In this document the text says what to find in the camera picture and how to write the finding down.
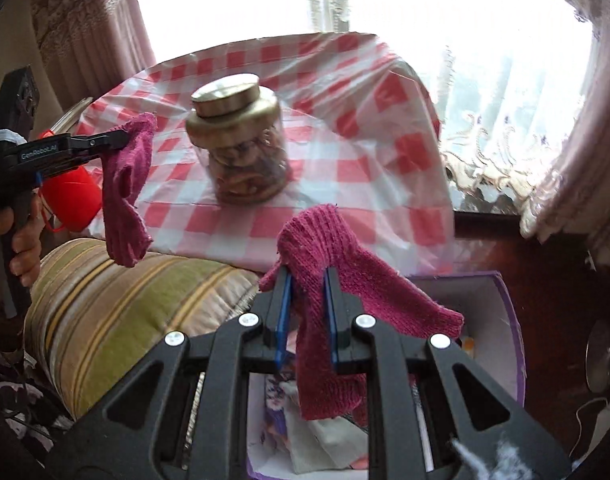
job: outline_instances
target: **triangular cutout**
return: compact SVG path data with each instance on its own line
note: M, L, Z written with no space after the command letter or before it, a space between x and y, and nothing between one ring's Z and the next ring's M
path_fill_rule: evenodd
M145 424L145 416L156 386L159 384L163 364L152 364L134 380L128 389L107 408L107 418L131 430L139 430Z
M508 410L472 375L471 371L462 364L454 365L453 370L472 425L477 431L484 431L509 420Z

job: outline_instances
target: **red checkered tablecloth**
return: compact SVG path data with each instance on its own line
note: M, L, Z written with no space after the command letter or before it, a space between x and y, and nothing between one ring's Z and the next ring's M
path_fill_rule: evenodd
M293 181L257 206L220 206L185 133L190 95L256 73L280 98ZM308 34L229 43L151 67L84 112L78 134L141 112L159 129L136 206L151 249L265 271L299 211L338 205L359 240L405 274L451 263L453 213L437 148L439 121L415 72L370 34ZM89 164L100 182L98 161ZM104 238L102 212L87 234Z

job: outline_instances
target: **pink curtain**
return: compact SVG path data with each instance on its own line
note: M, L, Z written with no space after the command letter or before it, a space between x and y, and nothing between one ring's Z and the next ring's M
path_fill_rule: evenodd
M31 0L38 49L63 108L155 63L138 0Z
M610 0L595 24L598 55L586 103L559 158L522 211L521 232L541 241L559 231L588 234L610 265Z

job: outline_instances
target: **glass jar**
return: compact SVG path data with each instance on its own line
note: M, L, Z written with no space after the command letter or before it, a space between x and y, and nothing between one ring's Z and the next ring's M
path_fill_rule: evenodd
M185 128L219 202L263 202L285 187L290 168L281 107L258 76L213 81L192 94L192 103Z

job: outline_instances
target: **striped pillow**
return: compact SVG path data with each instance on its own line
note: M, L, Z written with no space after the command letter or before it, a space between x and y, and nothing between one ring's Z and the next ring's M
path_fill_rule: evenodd
M76 419L165 333L213 332L245 310L257 281L248 270L159 253L127 269L104 242L72 240L42 261L25 348Z

